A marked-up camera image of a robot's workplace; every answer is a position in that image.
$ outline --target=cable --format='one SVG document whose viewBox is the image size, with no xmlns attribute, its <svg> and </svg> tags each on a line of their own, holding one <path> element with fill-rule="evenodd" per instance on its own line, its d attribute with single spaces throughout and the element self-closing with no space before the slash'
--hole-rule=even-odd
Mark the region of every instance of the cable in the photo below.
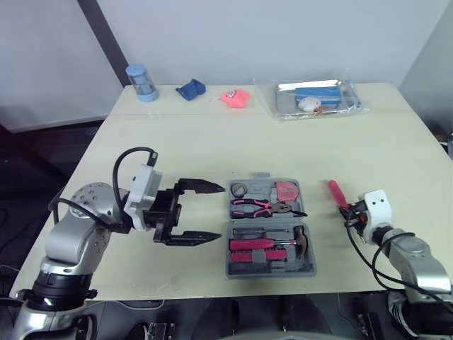
<svg viewBox="0 0 453 340">
<path fill-rule="evenodd" d="M 0 301 L 16 301 L 16 302 L 19 302 L 19 303 L 22 303 L 23 301 L 22 300 L 17 300 L 17 299 L 13 299 L 12 297 L 0 297 Z"/>
<path fill-rule="evenodd" d="M 58 209 L 52 209 L 52 216 L 54 218 L 54 225 L 56 225 L 59 222 Z"/>
<path fill-rule="evenodd" d="M 89 308 L 93 308 L 94 306 L 97 306 L 97 305 L 101 305 L 101 304 L 105 304 L 105 303 L 109 303 L 109 302 L 113 302 L 113 303 L 117 303 L 119 305 L 122 305 L 123 307 L 126 307 L 127 309 L 129 310 L 159 310 L 161 309 L 164 304 L 165 304 L 165 300 L 162 300 L 161 303 L 157 306 L 157 307 L 132 307 L 132 306 L 129 306 L 128 304 L 124 303 L 123 301 L 116 301 L 116 300 L 112 300 L 112 301 L 99 301 L 99 302 L 95 302 L 93 303 L 92 305 L 89 305 L 88 307 L 86 307 L 85 309 L 89 309 Z"/>
<path fill-rule="evenodd" d="M 13 315 L 11 314 L 11 311 L 9 310 L 9 306 L 4 306 L 6 308 L 6 310 L 8 311 L 8 314 L 9 314 L 9 318 L 11 319 L 11 326 L 14 328 L 15 324 L 14 324 L 14 317 Z"/>
<path fill-rule="evenodd" d="M 367 259 L 365 258 L 365 256 L 362 254 L 362 252 L 360 251 L 359 247 L 357 246 L 357 244 L 355 243 L 354 239 L 352 238 L 352 234 L 351 234 L 351 231 L 350 231 L 351 226 L 349 225 L 350 219 L 351 219 L 351 217 L 352 217 L 352 213 L 353 213 L 353 211 L 351 210 L 351 211 L 349 212 L 349 214 L 348 214 L 348 217 L 346 218 L 346 232 L 348 233 L 348 238 L 349 238 L 349 240 L 350 240 L 352 246 L 354 247 L 355 251 L 357 252 L 357 254 L 359 255 L 359 257 L 362 259 L 362 261 L 364 261 L 364 263 L 368 266 L 368 268 L 373 269 L 371 263 L 368 262 L 368 260 L 367 260 Z M 390 278 L 390 276 L 385 275 L 385 274 L 382 273 L 381 271 L 376 270 L 376 272 L 377 272 L 379 275 L 381 275 L 383 278 Z M 400 290 L 395 289 L 395 288 L 392 288 L 392 287 L 389 287 L 389 286 L 385 285 L 384 283 L 382 283 L 381 281 L 378 281 L 378 284 L 380 284 L 381 287 L 383 287 L 383 289 L 390 290 L 390 291 L 400 292 Z"/>
<path fill-rule="evenodd" d="M 8 241 L 6 241 L 2 246 L 0 246 L 0 254 L 3 252 L 3 250 L 13 241 L 17 240 L 18 238 L 21 237 L 21 234 L 29 227 L 31 226 L 38 218 L 44 219 L 47 218 L 46 215 L 41 215 L 33 218 L 29 223 L 27 223 L 19 232 L 16 234 L 16 236 L 12 237 Z"/>
<path fill-rule="evenodd" d="M 81 205 L 79 205 L 75 202 L 72 202 L 71 200 L 67 200 L 66 198 L 56 199 L 55 207 L 54 207 L 53 211 L 58 209 L 58 203 L 64 203 L 64 204 L 68 205 L 69 207 L 80 211 L 81 213 L 83 213 L 83 214 L 87 215 L 89 218 L 91 218 L 94 222 L 98 223 L 99 225 L 102 225 L 104 228 L 108 229 L 110 227 L 110 225 L 107 222 L 103 221 L 102 219 L 100 219 L 99 217 L 94 215 L 91 211 L 85 209 L 84 207 L 82 207 Z"/>
<path fill-rule="evenodd" d="M 118 186 L 118 170 L 120 169 L 120 165 L 122 160 L 128 155 L 133 152 L 137 151 L 147 151 L 149 153 L 149 158 L 147 165 L 154 166 L 157 160 L 157 152 L 149 147 L 133 147 L 132 149 L 128 149 L 124 151 L 115 161 L 115 165 L 113 166 L 113 174 L 112 174 L 112 187 L 113 187 L 113 194 L 115 195 L 115 202 L 118 208 L 120 209 L 121 215 L 124 213 L 124 205 L 121 201 L 120 195 L 120 188 Z"/>
<path fill-rule="evenodd" d="M 0 223 L 0 229 L 3 228 L 6 224 L 6 221 L 8 220 L 8 210 L 6 208 L 0 208 L 0 211 L 3 212 L 4 216 L 3 216 L 3 220 L 1 221 Z"/>
<path fill-rule="evenodd" d="M 1 281 L 1 296 L 5 296 L 5 281 L 3 273 L 0 271 L 0 281 Z"/>
<path fill-rule="evenodd" d="M 0 268 L 7 268 L 7 269 L 9 269 L 11 271 L 15 271 L 17 273 L 20 271 L 19 269 L 11 267 L 11 266 L 8 266 L 7 264 L 0 264 Z"/>
<path fill-rule="evenodd" d="M 414 236 L 415 234 L 414 233 L 403 233 L 403 234 L 398 234 L 398 235 L 395 235 L 394 237 L 390 237 L 388 240 L 386 240 L 385 242 L 383 242 L 381 244 L 381 246 L 376 250 L 376 252 L 374 253 L 374 256 L 373 256 L 373 263 L 370 263 L 368 262 L 368 260 L 363 256 L 362 252 L 359 250 L 358 246 L 356 245 L 354 239 L 352 238 L 352 235 L 351 235 L 351 232 L 350 232 L 350 228 L 351 226 L 349 225 L 349 221 L 350 221 L 350 218 L 352 217 L 352 213 L 353 211 L 351 210 L 348 214 L 348 217 L 346 219 L 346 231 L 348 233 L 348 237 L 349 237 L 349 240 L 351 241 L 352 243 L 352 246 L 354 247 L 355 251 L 358 253 L 359 257 L 364 261 L 364 263 L 372 270 L 373 272 L 373 276 L 374 276 L 374 279 L 376 279 L 376 281 L 378 282 L 378 284 L 380 284 L 380 286 L 382 286 L 383 288 L 385 288 L 386 290 L 392 290 L 392 291 L 396 291 L 396 292 L 401 292 L 400 290 L 398 289 L 395 289 L 395 288 L 391 288 L 387 285 L 385 285 L 381 280 L 380 278 L 378 277 L 381 276 L 391 282 L 394 282 L 394 283 L 399 283 L 400 285 L 404 285 L 406 287 L 409 287 L 409 288 L 412 288 L 414 290 L 417 290 L 420 294 L 424 294 L 424 295 L 427 295 L 429 296 L 430 298 L 432 298 L 433 300 L 437 301 L 438 303 L 440 303 L 445 309 L 448 310 L 448 312 L 452 313 L 453 314 L 453 307 L 451 305 L 449 305 L 448 303 L 446 303 L 444 300 L 442 300 L 440 297 L 436 296 L 435 294 L 432 294 L 431 292 L 428 292 L 427 290 L 421 288 L 421 287 L 418 287 L 417 285 L 414 285 L 410 282 L 407 282 L 407 281 L 403 281 L 403 280 L 399 280 L 397 278 L 392 278 L 391 276 L 388 276 L 384 273 L 382 273 L 381 271 L 378 271 L 375 266 L 376 266 L 376 259 L 379 255 L 379 253 L 382 251 L 382 249 L 394 238 L 396 238 L 397 236 L 401 235 L 401 236 Z"/>
<path fill-rule="evenodd" d="M 344 315 L 342 312 L 341 312 L 341 309 L 340 309 L 340 293 L 337 293 L 337 309 L 338 309 L 338 314 L 343 318 L 345 319 L 346 321 L 349 322 L 349 324 L 351 325 L 351 327 L 354 329 L 354 331 L 360 335 L 360 337 L 362 338 L 363 337 L 363 334 L 359 332 L 359 330 L 357 329 L 357 327 L 352 323 L 352 321 L 350 320 L 349 317 L 347 317 L 346 315 Z"/>
</svg>

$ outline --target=black cable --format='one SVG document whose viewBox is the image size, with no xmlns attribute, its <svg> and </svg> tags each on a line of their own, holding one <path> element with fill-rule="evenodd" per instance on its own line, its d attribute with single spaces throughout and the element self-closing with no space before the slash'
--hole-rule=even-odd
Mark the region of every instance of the black cable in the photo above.
<svg viewBox="0 0 453 340">
<path fill-rule="evenodd" d="M 431 292 L 428 292 L 427 290 L 421 288 L 421 287 L 418 287 L 417 285 L 414 285 L 410 282 L 407 282 L 407 281 L 403 281 L 403 280 L 399 280 L 397 278 L 392 278 L 391 276 L 388 276 L 384 273 L 382 273 L 381 271 L 378 271 L 375 266 L 376 266 L 376 259 L 379 255 L 379 253 L 382 251 L 382 249 L 393 239 L 393 238 L 396 238 L 396 237 L 390 237 L 388 240 L 386 240 L 385 242 L 383 242 L 381 244 L 381 246 L 376 250 L 376 252 L 374 253 L 374 256 L 373 256 L 373 263 L 370 263 L 368 262 L 368 260 L 363 256 L 362 252 L 359 250 L 358 246 L 356 245 L 354 239 L 352 238 L 352 235 L 351 235 L 351 232 L 350 232 L 350 225 L 349 225 L 349 221 L 350 221 L 350 218 L 352 217 L 352 213 L 353 211 L 351 210 L 348 214 L 348 217 L 346 219 L 346 231 L 348 233 L 348 237 L 349 237 L 349 240 L 351 241 L 352 243 L 352 246 L 354 247 L 355 251 L 358 253 L 359 257 L 364 261 L 364 263 L 372 270 L 373 272 L 373 276 L 374 278 L 376 279 L 376 281 L 378 282 L 378 284 L 380 284 L 383 288 L 387 289 L 387 290 L 392 290 L 392 291 L 397 291 L 397 292 L 401 292 L 401 290 L 398 290 L 398 289 L 395 289 L 395 288 L 391 288 L 387 285 L 385 285 L 378 277 L 381 276 L 391 282 L 395 282 L 395 283 L 399 283 L 400 285 L 404 285 L 406 287 L 409 287 L 409 288 L 412 288 L 414 290 L 417 290 L 420 294 L 424 294 L 424 295 L 427 295 L 429 296 L 430 298 L 432 298 L 433 300 L 437 301 L 438 303 L 440 303 L 445 309 L 447 309 L 450 313 L 453 314 L 453 307 L 448 304 L 447 302 L 445 302 L 444 300 L 442 300 L 440 297 L 436 296 L 435 294 L 432 294 Z M 401 236 L 414 236 L 415 234 L 414 233 L 403 233 L 403 234 L 398 234 L 398 235 L 401 235 Z"/>
<path fill-rule="evenodd" d="M 350 224 L 350 219 L 352 217 L 352 213 L 353 211 L 351 210 L 348 214 L 348 217 L 346 218 L 346 232 L 348 233 L 348 238 L 352 244 L 352 246 L 354 247 L 355 251 L 357 252 L 357 254 L 359 255 L 359 257 L 362 259 L 362 261 L 364 261 L 364 263 L 368 266 L 368 268 L 372 269 L 372 265 L 370 262 L 368 262 L 368 260 L 365 258 L 365 256 L 362 254 L 362 252 L 360 251 L 359 247 L 357 246 L 357 244 L 355 243 L 354 239 L 352 238 L 352 234 L 351 234 L 351 231 L 350 231 L 350 228 L 351 226 L 349 225 Z M 383 278 L 390 278 L 390 276 L 387 276 L 385 275 L 384 273 L 382 273 L 381 271 L 378 271 L 376 270 L 376 272 L 381 275 Z M 383 287 L 383 289 L 385 290 L 390 290 L 390 291 L 397 291 L 397 292 L 400 292 L 400 290 L 398 289 L 395 289 L 395 288 L 392 288 L 392 287 L 389 287 L 387 285 L 385 285 L 384 283 L 382 283 L 381 281 L 378 281 L 378 284 L 381 285 L 381 287 Z"/>
<path fill-rule="evenodd" d="M 110 227 L 110 225 L 106 221 L 103 221 L 102 219 L 100 219 L 99 217 L 94 215 L 91 211 L 85 209 L 84 207 L 82 207 L 81 205 L 79 205 L 75 202 L 72 202 L 71 200 L 67 200 L 66 198 L 56 199 L 55 207 L 54 207 L 53 211 L 58 209 L 58 203 L 64 203 L 64 204 L 68 205 L 69 207 L 80 211 L 81 213 L 83 213 L 83 214 L 87 215 L 89 218 L 91 218 L 94 222 L 98 223 L 99 225 L 102 225 L 104 228 L 108 229 Z"/>
<path fill-rule="evenodd" d="M 377 282 L 380 281 L 379 277 L 377 276 L 377 271 L 376 271 L 376 268 L 375 268 L 376 267 L 376 260 L 377 260 L 378 255 L 382 252 L 382 250 L 385 248 L 385 246 L 387 244 L 389 244 L 392 240 L 394 240 L 394 239 L 396 239 L 398 237 L 402 237 L 402 236 L 406 236 L 406 237 L 407 236 L 415 236 L 415 234 L 413 232 L 404 232 L 402 234 L 394 235 L 394 236 L 388 238 L 385 242 L 383 242 L 381 244 L 381 246 L 374 253 L 373 261 L 372 261 L 372 272 L 373 272 L 373 276 L 374 276 L 374 278 L 376 279 Z M 400 285 L 404 285 L 406 287 L 409 287 L 409 288 L 412 288 L 414 290 L 417 290 L 420 294 L 424 294 L 424 295 L 429 296 L 433 300 L 435 300 L 438 303 L 440 303 L 448 312 L 453 314 L 453 307 L 449 303 L 445 302 L 440 297 L 438 297 L 436 294 L 433 294 L 433 293 L 429 292 L 428 290 L 419 287 L 418 285 L 412 284 L 412 283 L 404 281 L 404 280 L 399 280 L 397 278 L 387 278 L 387 280 L 389 280 L 391 282 L 399 283 Z"/>
<path fill-rule="evenodd" d="M 14 328 L 14 326 L 15 326 L 15 324 L 14 324 L 14 317 L 13 317 L 13 315 L 11 314 L 11 311 L 9 310 L 9 306 L 4 306 L 4 307 L 5 307 L 6 310 L 8 311 L 9 318 L 11 319 L 11 326 L 13 326 L 13 328 Z"/>
<path fill-rule="evenodd" d="M 354 329 L 354 331 L 360 335 L 361 338 L 363 338 L 363 334 L 359 332 L 359 329 L 358 329 L 358 326 L 355 326 L 352 321 L 350 320 L 349 317 L 347 317 L 346 315 L 344 315 L 342 312 L 341 312 L 341 308 L 340 308 L 340 293 L 337 293 L 337 309 L 338 309 L 338 314 L 343 318 L 345 319 L 347 322 L 349 322 L 349 324 L 351 325 L 351 327 Z"/>
<path fill-rule="evenodd" d="M 0 281 L 1 281 L 1 296 L 6 296 L 5 295 L 5 281 L 6 279 L 4 278 L 3 273 L 0 270 Z"/>
<path fill-rule="evenodd" d="M 6 221 L 8 220 L 9 216 L 8 216 L 8 210 L 6 208 L 0 208 L 0 211 L 2 211 L 4 214 L 3 220 L 0 223 L 0 229 L 1 229 L 5 226 Z"/>
<path fill-rule="evenodd" d="M 41 219 L 45 219 L 47 218 L 46 215 L 40 215 L 40 216 L 37 216 L 35 218 L 33 218 L 29 223 L 27 223 L 21 230 L 19 230 L 19 232 L 16 234 L 16 236 L 12 237 L 11 239 L 9 239 L 8 241 L 6 241 L 5 243 L 3 243 L 1 246 L 0 246 L 0 254 L 3 252 L 3 250 L 11 243 L 11 242 L 14 242 L 15 240 L 19 239 L 22 237 L 22 233 L 29 227 L 31 226 L 38 218 L 41 218 Z"/>
<path fill-rule="evenodd" d="M 128 155 L 133 152 L 137 151 L 146 151 L 149 153 L 149 158 L 147 165 L 149 166 L 154 166 L 157 160 L 157 152 L 155 152 L 153 149 L 149 147 L 133 147 L 132 149 L 128 149 L 124 151 L 115 161 L 115 165 L 113 166 L 113 174 L 112 174 L 112 187 L 113 187 L 113 194 L 115 195 L 115 202 L 116 205 L 118 206 L 118 209 L 120 210 L 120 214 L 122 215 L 124 213 L 124 205 L 122 204 L 121 201 L 121 195 L 120 195 L 120 188 L 118 186 L 118 170 L 120 169 L 120 165 L 122 160 Z"/>
<path fill-rule="evenodd" d="M 58 217 L 58 209 L 54 208 L 52 209 L 52 216 L 54 218 L 54 225 L 59 222 L 59 217 Z"/>
</svg>

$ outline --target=gray wall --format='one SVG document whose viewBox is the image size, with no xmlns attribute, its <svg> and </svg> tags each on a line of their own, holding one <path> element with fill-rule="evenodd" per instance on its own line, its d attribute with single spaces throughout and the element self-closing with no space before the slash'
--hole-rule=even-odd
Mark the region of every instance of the gray wall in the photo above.
<svg viewBox="0 0 453 340">
<path fill-rule="evenodd" d="M 453 132 L 453 2 L 418 55 L 400 91 L 431 130 Z"/>
<path fill-rule="evenodd" d="M 122 87 L 75 0 L 0 1 L 0 123 L 105 117 Z"/>
<path fill-rule="evenodd" d="M 157 84 L 250 84 L 349 69 L 397 86 L 448 0 L 99 0 Z"/>
</svg>

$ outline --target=pink pliers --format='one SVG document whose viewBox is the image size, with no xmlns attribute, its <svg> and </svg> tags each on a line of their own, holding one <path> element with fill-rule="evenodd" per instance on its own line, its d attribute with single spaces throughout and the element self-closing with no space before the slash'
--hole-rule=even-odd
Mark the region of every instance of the pink pliers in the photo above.
<svg viewBox="0 0 453 340">
<path fill-rule="evenodd" d="M 271 203 L 268 200 L 254 200 L 252 198 L 241 198 L 239 200 L 232 200 L 232 205 L 257 205 L 259 210 L 253 212 L 232 211 L 231 216 L 234 218 L 257 218 L 257 217 L 271 217 L 273 213 L 283 214 L 292 212 L 297 215 L 306 216 L 305 212 L 292 211 L 291 205 L 284 203 Z"/>
</svg>

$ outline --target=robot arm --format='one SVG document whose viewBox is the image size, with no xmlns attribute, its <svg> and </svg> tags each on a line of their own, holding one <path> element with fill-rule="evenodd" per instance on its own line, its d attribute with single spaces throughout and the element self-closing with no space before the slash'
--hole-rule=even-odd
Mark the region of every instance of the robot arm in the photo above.
<svg viewBox="0 0 453 340">
<path fill-rule="evenodd" d="M 452 284 L 443 265 L 432 256 L 430 246 L 418 237 L 392 227 L 391 207 L 383 190 L 366 193 L 359 196 L 355 204 L 348 204 L 335 181 L 330 181 L 329 186 L 340 206 L 340 213 L 346 219 L 345 226 L 354 227 L 365 243 L 379 247 L 385 243 L 384 254 L 400 273 L 402 281 L 422 288 L 417 290 L 406 285 L 405 296 L 399 293 L 389 295 L 389 310 L 396 321 L 413 336 L 453 335 L 453 309 L 450 308 L 449 312 L 440 302 L 453 307 Z M 394 307 L 392 299 L 401 303 Z"/>
<path fill-rule="evenodd" d="M 130 152 L 127 150 L 121 157 Z M 152 152 L 151 157 L 155 162 L 157 154 Z M 85 299 L 97 295 L 96 290 L 90 290 L 91 278 L 112 232 L 155 229 L 154 241 L 171 246 L 196 246 L 221 236 L 194 231 L 173 235 L 171 231 L 178 225 L 178 198 L 184 190 L 217 193 L 224 189 L 202 179 L 180 179 L 173 189 L 160 191 L 162 174 L 152 165 L 143 165 L 131 191 L 120 189 L 120 197 L 115 197 L 113 187 L 106 183 L 90 183 L 71 197 L 75 208 L 71 206 L 50 232 L 33 289 L 18 294 L 25 302 L 16 320 L 13 340 L 23 340 L 37 332 L 51 332 L 51 337 L 53 332 L 68 331 L 71 336 L 72 329 L 80 324 L 90 327 L 83 316 Z M 118 199 L 125 202 L 124 209 L 118 206 Z M 77 206 L 101 220 L 93 220 Z"/>
</svg>

